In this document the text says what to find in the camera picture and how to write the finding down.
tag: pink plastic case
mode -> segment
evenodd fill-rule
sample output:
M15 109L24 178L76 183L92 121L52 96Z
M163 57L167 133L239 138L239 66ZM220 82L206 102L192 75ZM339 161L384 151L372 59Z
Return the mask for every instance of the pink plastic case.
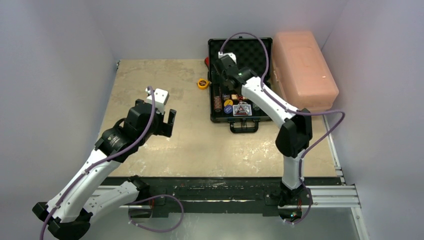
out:
M289 104L311 112L333 106L339 89L312 32L277 33L271 61L274 91Z

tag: yellow tape measure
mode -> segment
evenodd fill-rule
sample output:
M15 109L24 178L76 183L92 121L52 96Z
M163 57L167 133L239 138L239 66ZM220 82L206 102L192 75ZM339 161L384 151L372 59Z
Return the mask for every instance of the yellow tape measure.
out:
M199 81L197 82L197 87L201 90L205 90L209 87L209 81L203 78L200 78Z

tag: beige work surface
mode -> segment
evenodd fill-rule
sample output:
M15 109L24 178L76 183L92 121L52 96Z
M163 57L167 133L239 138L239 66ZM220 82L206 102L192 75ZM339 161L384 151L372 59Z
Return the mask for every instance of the beige work surface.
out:
M283 174L283 155L275 146L279 129L260 122L256 133L234 134L228 123L210 120L209 91L198 89L207 78L202 59L121 60L100 132L127 116L136 99L152 86L169 91L166 109L177 111L172 137L152 136L111 176L276 177ZM312 119L315 142L325 133L321 117ZM304 161L308 177L336 175L327 140Z

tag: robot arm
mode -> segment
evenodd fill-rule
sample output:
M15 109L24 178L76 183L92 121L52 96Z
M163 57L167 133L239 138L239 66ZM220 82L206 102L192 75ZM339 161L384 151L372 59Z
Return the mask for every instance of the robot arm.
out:
M165 90L156 89L150 94L155 94L155 113L151 125L144 138L127 152L96 165L91 170L87 169L94 163L126 149L134 143L145 131L152 112L152 96L146 102L136 100L135 105L129 110L126 118L122 118L115 125L103 132L95 143L94 149L81 169L72 180L54 198L48 202L38 202L32 211L42 221L49 213L48 230L60 240L80 239L89 229L90 224L113 209L136 200L146 199L149 196L149 185L142 182L139 176L133 176L119 187L104 194L91 197L98 186L116 168L118 168L129 155L138 151L151 135L171 137L176 115L175 110L169 111L167 123L164 121L165 105L169 94ZM59 198L69 188L72 189L63 199L60 206L56 206Z
M242 69L237 67L236 56L233 53L219 53L218 56L219 59L214 66L221 76L222 85L257 104L279 128L275 145L284 156L282 184L288 191L301 188L300 178L303 177L303 166L301 171L299 171L299 164L303 151L309 147L309 141L312 139L311 117L296 115L282 109L263 92L261 78L255 72L248 67ZM267 86L263 87L277 101L285 105L287 109L299 111L299 109L281 99ZM309 113L307 109L303 109L302 112Z

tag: white bracket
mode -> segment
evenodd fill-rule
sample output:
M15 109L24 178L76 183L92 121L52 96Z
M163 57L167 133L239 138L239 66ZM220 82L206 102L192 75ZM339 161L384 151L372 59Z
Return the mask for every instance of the white bracket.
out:
M222 51L218 52L218 58L219 59L224 57L224 56L229 56L234 61L234 63L237 64L237 58L236 58L236 55L234 53L232 53L232 52L223 53Z
M146 99L146 103L152 104L152 93L146 89L146 92L148 94L148 97ZM154 90L154 102L157 108L157 112L156 113L160 113L162 115L165 114L165 105L168 102L168 98L170 97L170 94L168 93L168 91L156 88Z

